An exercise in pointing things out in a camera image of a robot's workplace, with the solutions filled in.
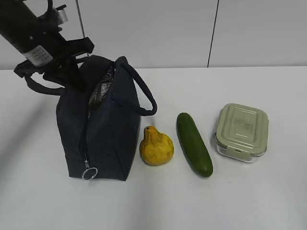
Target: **white wall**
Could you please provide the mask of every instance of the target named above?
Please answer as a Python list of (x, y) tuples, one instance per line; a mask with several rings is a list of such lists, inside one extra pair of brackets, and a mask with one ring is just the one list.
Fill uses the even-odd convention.
[(220, 0), (210, 67), (306, 64), (306, 0)]
[[(47, 0), (25, 2), (37, 16)], [(94, 54), (137, 68), (207, 66), (217, 0), (79, 0)], [(62, 34), (82, 37), (75, 0)], [(210, 67), (307, 64), (306, 0), (220, 0)], [(24, 61), (0, 36), (0, 69)]]
[(82, 0), (94, 53), (134, 67), (207, 66), (217, 0)]

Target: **bag handle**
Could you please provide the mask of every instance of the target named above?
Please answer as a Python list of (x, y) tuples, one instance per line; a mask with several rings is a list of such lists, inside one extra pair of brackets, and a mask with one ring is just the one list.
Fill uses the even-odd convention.
[(116, 101), (118, 104), (120, 104), (120, 105), (122, 105), (122, 106), (124, 106), (128, 109), (133, 110), (138, 115), (141, 115), (141, 116), (152, 116), (152, 115), (154, 115), (158, 110), (158, 106), (157, 106), (157, 103), (154, 100), (152, 93), (148, 89), (147, 85), (145, 84), (143, 79), (140, 77), (138, 72), (132, 66), (130, 66), (126, 60), (122, 60), (120, 62), (120, 64), (132, 76), (132, 78), (135, 80), (135, 82), (139, 85), (140, 89), (143, 91), (143, 93), (146, 95), (148, 100), (151, 102), (153, 109), (152, 110), (146, 110), (146, 109), (126, 100), (125, 98), (122, 98), (118, 93), (115, 93), (115, 92), (112, 95), (112, 99), (114, 101)]
[(27, 82), (28, 87), (38, 93), (47, 94), (47, 95), (54, 95), (54, 96), (61, 96), (64, 92), (64, 88), (48, 88), (46, 86), (43, 86), (39, 83), (37, 83), (35, 80), (33, 80), (30, 76), (24, 77), (25, 81)]

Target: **green plastic lid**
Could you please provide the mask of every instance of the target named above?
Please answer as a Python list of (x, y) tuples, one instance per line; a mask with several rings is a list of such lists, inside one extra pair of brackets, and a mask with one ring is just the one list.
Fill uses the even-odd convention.
[(230, 155), (262, 156), (268, 143), (269, 120), (260, 109), (227, 104), (216, 128), (216, 139)]

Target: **white label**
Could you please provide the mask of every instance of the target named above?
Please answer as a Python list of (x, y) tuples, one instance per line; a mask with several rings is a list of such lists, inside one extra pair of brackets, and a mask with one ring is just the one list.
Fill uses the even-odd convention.
[(44, 66), (53, 60), (53, 57), (42, 46), (37, 46), (23, 55), (36, 67)]

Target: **silver mesh lining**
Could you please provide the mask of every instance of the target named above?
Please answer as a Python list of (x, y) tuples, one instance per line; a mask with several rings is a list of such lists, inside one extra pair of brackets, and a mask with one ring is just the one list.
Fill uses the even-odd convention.
[(97, 87), (93, 90), (93, 93), (89, 100), (89, 112), (88, 112), (89, 117), (92, 114), (92, 111), (97, 109), (100, 103), (105, 98), (106, 93), (113, 81), (113, 76), (114, 76), (114, 70), (113, 67), (111, 67), (104, 75), (104, 77), (100, 80), (100, 82), (97, 84)]

